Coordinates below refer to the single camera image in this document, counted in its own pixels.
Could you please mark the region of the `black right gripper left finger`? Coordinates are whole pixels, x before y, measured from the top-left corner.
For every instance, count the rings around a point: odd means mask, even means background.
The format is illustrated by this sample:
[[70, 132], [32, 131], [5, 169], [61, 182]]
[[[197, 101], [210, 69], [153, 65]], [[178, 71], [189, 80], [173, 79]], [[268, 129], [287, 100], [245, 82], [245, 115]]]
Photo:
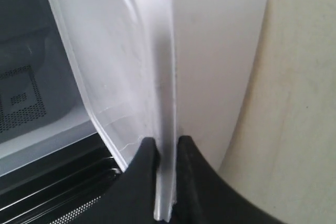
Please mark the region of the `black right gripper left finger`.
[[155, 140], [144, 138], [128, 168], [104, 195], [53, 223], [156, 223], [157, 152]]

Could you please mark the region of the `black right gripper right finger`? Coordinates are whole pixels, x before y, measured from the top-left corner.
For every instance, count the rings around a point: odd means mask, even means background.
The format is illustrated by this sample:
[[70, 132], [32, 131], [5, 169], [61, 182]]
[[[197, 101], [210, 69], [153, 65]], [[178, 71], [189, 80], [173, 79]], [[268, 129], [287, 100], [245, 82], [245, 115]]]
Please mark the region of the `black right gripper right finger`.
[[281, 223], [244, 198], [210, 166], [191, 136], [177, 145], [172, 223]]

